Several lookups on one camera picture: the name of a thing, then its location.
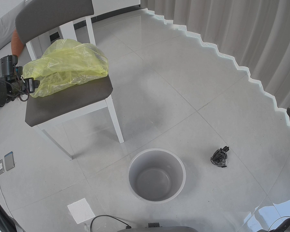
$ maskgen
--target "bucket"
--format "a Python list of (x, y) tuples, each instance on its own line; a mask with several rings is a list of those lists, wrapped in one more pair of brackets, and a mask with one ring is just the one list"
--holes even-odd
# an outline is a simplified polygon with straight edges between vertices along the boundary
[(183, 189), (186, 170), (174, 153), (160, 148), (138, 153), (128, 166), (129, 188), (148, 203), (165, 203)]

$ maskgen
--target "black motor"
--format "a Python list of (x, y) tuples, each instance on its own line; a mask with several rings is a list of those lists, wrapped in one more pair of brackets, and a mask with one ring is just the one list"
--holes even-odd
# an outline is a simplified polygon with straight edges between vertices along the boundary
[(25, 102), (29, 94), (39, 87), (40, 81), (31, 78), (23, 79), (23, 67), (16, 66), (18, 58), (16, 55), (7, 55), (0, 59), (0, 107), (5, 103), (14, 101), (17, 97)]

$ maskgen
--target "white chair frame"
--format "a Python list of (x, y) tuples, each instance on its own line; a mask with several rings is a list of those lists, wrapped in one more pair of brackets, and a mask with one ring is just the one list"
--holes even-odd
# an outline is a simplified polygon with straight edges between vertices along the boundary
[[(87, 24), (87, 30), (88, 30), (88, 34), (89, 34), (90, 43), (96, 45), (90, 16), (86, 16), (86, 24)], [(71, 21), (71, 22), (68, 22), (66, 24), (59, 26), (59, 35), (63, 39), (74, 39), (77, 41), (73, 22)], [(26, 46), (27, 46), (27, 49), (28, 49), (28, 52), (30, 54), (31, 59), (32, 60), (37, 59), (36, 54), (34, 52), (34, 49), (32, 47), (31, 41), (27, 42)], [(111, 95), (109, 97), (107, 97), (105, 100), (101, 100), (101, 101), (98, 101), (96, 103), (90, 104), (88, 106), (84, 106), (84, 107), (79, 108), (77, 110), (68, 112), (66, 114), (62, 114), (58, 117), (52, 118), (46, 122), (38, 124), (38, 125), (34, 126), (33, 128), (42, 138), (44, 138), (47, 142), (49, 142), (55, 148), (59, 149), (60, 152), (63, 153), (63, 155), (67, 159), (72, 160), (73, 157), (64, 148), (62, 148), (61, 145), (59, 145), (54, 140), (54, 138), (52, 138), (47, 133), (47, 131), (45, 129), (48, 128), (49, 126), (55, 126), (55, 125), (60, 124), (62, 122), (68, 121), (68, 120), (73, 119), (73, 118), (77, 118), (79, 116), (91, 113), (93, 111), (99, 110), (99, 109), (104, 108), (104, 107), (108, 108), (109, 114), (111, 115), (111, 119), (112, 119), (112, 122), (113, 122), (114, 127), (115, 127), (115, 131), (116, 131), (118, 140), (120, 143), (123, 143), (124, 139), (122, 137), (122, 133), (120, 130), (120, 126), (118, 123), (118, 119), (116, 116), (116, 112), (115, 112), (115, 108), (114, 108), (114, 104), (113, 104), (113, 100), (112, 100)]]

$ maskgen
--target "baseboard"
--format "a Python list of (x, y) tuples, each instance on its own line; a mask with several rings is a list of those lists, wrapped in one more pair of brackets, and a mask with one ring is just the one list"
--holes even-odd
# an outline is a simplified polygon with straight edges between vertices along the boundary
[[(111, 11), (111, 12), (107, 12), (105, 14), (100, 14), (100, 15), (92, 17), (91, 18), (91, 23), (94, 23), (94, 22), (97, 22), (97, 21), (102, 21), (104, 19), (116, 16), (116, 15), (121, 15), (121, 14), (128, 13), (128, 12), (131, 12), (131, 11), (134, 11), (134, 10), (139, 10), (139, 9), (142, 9), (140, 4), (139, 5), (130, 6), (130, 7), (126, 7), (126, 8), (122, 8), (122, 9), (119, 9), (119, 10), (114, 10), (114, 11)], [(85, 27), (85, 26), (86, 26), (86, 21), (85, 20), (84, 21), (80, 21), (80, 22), (74, 24), (74, 30), (80, 29), (80, 28)], [(58, 38), (60, 38), (58, 32), (51, 34), (49, 37), (50, 37), (50, 41), (51, 42), (56, 40), (56, 39), (58, 39)]]

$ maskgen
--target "gray chair backrest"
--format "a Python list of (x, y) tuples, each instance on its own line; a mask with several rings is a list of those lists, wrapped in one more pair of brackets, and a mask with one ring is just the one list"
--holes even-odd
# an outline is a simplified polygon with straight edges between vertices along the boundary
[(26, 44), (53, 28), (93, 14), (92, 0), (33, 0), (19, 12), (15, 25), (19, 39)]

